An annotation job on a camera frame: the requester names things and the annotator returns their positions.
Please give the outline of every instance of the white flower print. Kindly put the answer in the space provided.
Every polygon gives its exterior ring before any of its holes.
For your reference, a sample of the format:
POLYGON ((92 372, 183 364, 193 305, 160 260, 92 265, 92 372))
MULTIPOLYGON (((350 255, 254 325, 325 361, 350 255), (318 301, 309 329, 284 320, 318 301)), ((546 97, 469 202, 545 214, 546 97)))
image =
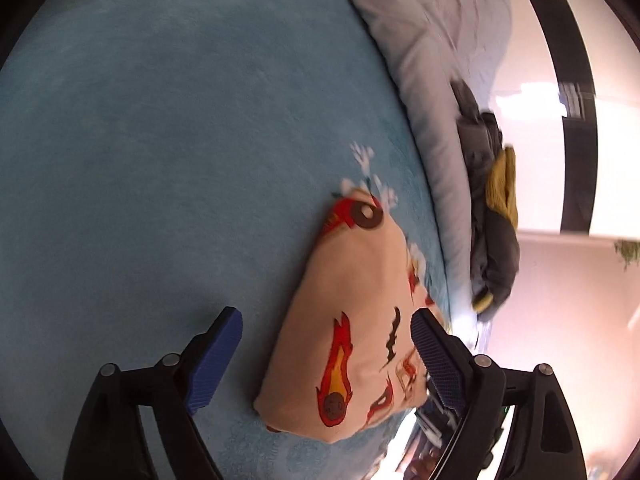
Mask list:
POLYGON ((351 194, 351 190, 356 187, 352 180, 348 178, 344 178, 340 183, 340 194, 342 196, 349 196, 351 194))
POLYGON ((418 276, 421 283, 424 283, 424 277, 427 274, 427 259, 422 254, 420 247, 415 243, 409 244, 409 255, 414 264, 416 276, 418 276))
POLYGON ((371 159, 376 155, 373 151, 373 148, 370 146, 361 146, 357 142, 351 144, 351 151, 353 152, 353 156, 360 164, 360 169, 362 170, 362 174, 364 176, 370 176, 370 162, 371 159))
POLYGON ((398 205, 398 195, 396 195, 395 190, 393 190, 393 188, 387 186, 386 184, 383 184, 377 175, 373 176, 373 182, 378 188, 378 193, 380 194, 380 205, 382 206, 382 209, 386 212, 391 211, 398 205))

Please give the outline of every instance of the white wall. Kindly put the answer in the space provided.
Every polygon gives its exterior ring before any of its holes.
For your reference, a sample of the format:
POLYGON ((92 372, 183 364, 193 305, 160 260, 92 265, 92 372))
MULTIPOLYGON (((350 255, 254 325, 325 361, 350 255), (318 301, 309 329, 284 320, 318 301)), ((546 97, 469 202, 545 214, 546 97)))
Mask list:
MULTIPOLYGON (((598 181, 591 234, 640 238, 640 52, 604 0, 568 0, 593 70, 598 116, 598 181)), ((558 232, 564 202, 564 133, 560 112, 529 98, 524 112, 509 114, 498 98, 522 84, 547 83, 555 98, 556 74, 529 0, 511 0, 513 35, 498 70, 490 106, 504 140, 517 154, 520 228, 558 232)))
POLYGON ((591 234, 640 238, 640 52, 604 0, 568 0, 589 55, 598 116, 591 234))
POLYGON ((586 459, 622 466, 640 438, 640 269, 611 242, 521 240, 520 273, 488 354, 503 367, 552 365, 586 459))
POLYGON ((519 227, 558 232, 564 203, 564 132, 559 114, 542 114, 535 102, 529 114, 514 116, 498 97, 518 95, 522 84, 558 88, 551 54, 529 0, 511 0, 513 32, 490 97, 504 142, 517 156, 516 196, 519 227))

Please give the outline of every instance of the light blue bedsheet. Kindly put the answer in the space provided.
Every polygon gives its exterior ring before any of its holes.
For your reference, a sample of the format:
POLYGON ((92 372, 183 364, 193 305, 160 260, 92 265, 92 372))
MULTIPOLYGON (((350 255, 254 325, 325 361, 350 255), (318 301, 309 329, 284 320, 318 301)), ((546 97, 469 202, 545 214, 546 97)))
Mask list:
POLYGON ((424 170, 348 0, 48 0, 0 72, 0 415, 39 478, 103 363, 154 364, 227 304, 244 337, 195 418, 225 477, 361 478, 397 419, 327 446, 251 403, 332 193, 367 173, 446 311, 424 170))

